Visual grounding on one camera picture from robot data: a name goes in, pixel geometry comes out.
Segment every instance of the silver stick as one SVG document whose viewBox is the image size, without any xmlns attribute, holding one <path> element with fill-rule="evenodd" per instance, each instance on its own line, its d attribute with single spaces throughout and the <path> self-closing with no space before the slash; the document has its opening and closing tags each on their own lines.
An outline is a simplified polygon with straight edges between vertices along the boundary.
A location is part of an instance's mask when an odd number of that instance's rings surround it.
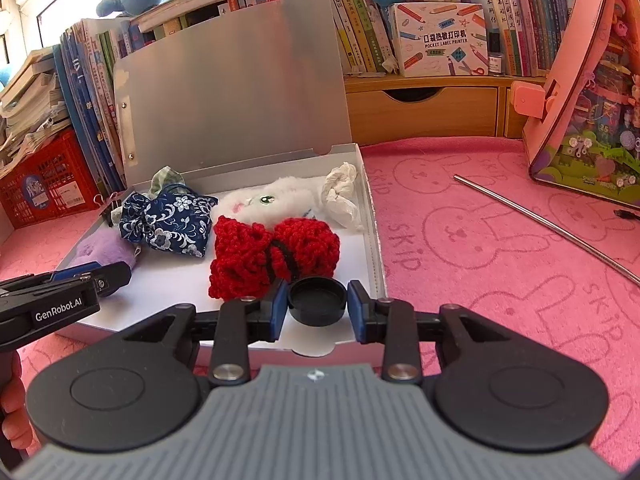
<svg viewBox="0 0 640 480">
<path fill-rule="evenodd" d="M 498 202 L 502 202 L 503 204 L 508 205 L 512 209 L 515 209 L 516 211 L 521 212 L 523 215 L 528 216 L 529 218 L 535 220 L 539 224 L 542 224 L 543 226 L 548 227 L 552 231 L 555 231 L 562 238 L 565 238 L 566 240 L 569 240 L 570 242 L 573 242 L 574 244 L 576 244 L 578 247 L 583 248 L 589 254 L 592 254 L 600 261 L 605 262 L 609 267 L 616 269 L 620 274 L 630 279 L 636 285 L 640 286 L 640 278 L 638 278 L 629 269 L 620 265 L 616 260 L 609 258 L 605 253 L 600 252 L 595 247 L 590 246 L 587 242 L 580 240 L 580 238 L 578 238 L 577 236 L 572 235 L 569 231 L 565 231 L 560 226 L 557 226 L 556 224 L 554 224 L 553 222 L 550 222 L 546 218 L 542 218 L 542 216 L 535 214 L 533 211 L 529 211 L 527 208 L 519 204 L 516 204 L 515 202 L 512 202 L 508 198 L 505 198 L 502 195 L 498 195 L 497 193 L 494 193 L 493 191 L 485 187 L 482 187 L 476 184 L 475 182 L 471 182 L 470 180 L 467 180 L 463 176 L 454 175 L 453 178 L 455 178 L 458 182 L 462 182 L 462 184 L 465 184 L 466 186 L 472 187 L 473 189 L 475 189 L 476 191 L 479 191 L 480 193 L 484 193 L 485 195 L 490 196 L 491 198 L 495 198 Z"/>
</svg>

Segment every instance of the nail polish bottle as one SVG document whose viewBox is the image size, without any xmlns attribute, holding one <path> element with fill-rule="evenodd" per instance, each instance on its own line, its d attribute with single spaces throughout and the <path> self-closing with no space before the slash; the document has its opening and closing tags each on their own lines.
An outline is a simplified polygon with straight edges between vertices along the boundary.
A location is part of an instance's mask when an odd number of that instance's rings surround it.
<svg viewBox="0 0 640 480">
<path fill-rule="evenodd" d="M 500 34 L 497 32 L 489 33 L 489 74 L 504 74 L 504 56 L 500 51 Z"/>
</svg>

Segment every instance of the red plastic basket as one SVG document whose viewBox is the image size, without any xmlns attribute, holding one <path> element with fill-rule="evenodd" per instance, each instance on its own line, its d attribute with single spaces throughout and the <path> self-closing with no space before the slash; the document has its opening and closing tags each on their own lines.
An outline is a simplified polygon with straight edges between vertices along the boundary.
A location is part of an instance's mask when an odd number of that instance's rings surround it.
<svg viewBox="0 0 640 480">
<path fill-rule="evenodd" d="M 0 180 L 0 202 L 16 229 L 96 209 L 97 194 L 73 130 L 60 134 Z"/>
</svg>

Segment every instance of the human hand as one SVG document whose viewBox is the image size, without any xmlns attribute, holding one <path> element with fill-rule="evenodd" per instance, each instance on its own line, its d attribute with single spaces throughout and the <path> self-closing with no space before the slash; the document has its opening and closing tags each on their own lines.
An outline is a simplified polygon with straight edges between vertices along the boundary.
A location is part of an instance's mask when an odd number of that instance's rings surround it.
<svg viewBox="0 0 640 480">
<path fill-rule="evenodd" d="M 15 449 L 26 449 L 33 441 L 33 431 L 24 407 L 24 384 L 22 384 L 22 365 L 15 351 L 11 359 L 12 378 L 0 392 L 0 406 L 6 413 L 2 422 L 2 432 Z"/>
</svg>

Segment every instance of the pink tablecloth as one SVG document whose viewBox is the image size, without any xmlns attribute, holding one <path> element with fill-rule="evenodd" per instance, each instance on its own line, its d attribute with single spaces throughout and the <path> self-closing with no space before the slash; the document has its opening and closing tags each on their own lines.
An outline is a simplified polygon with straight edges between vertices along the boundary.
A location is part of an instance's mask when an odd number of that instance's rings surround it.
<svg viewBox="0 0 640 480">
<path fill-rule="evenodd" d="M 459 173 L 640 272 L 640 223 L 614 206 L 527 178 L 517 140 L 412 139 L 364 148 L 389 294 L 419 310 L 459 303 L 594 368 L 611 397 L 593 447 L 611 465 L 640 456 L 640 289 L 535 222 L 457 184 Z M 0 278 L 50 270 L 90 225 L 84 214 L 16 231 Z M 25 382 L 81 344 L 49 336 L 20 354 Z M 422 348 L 436 372 L 433 348 Z"/>
</svg>

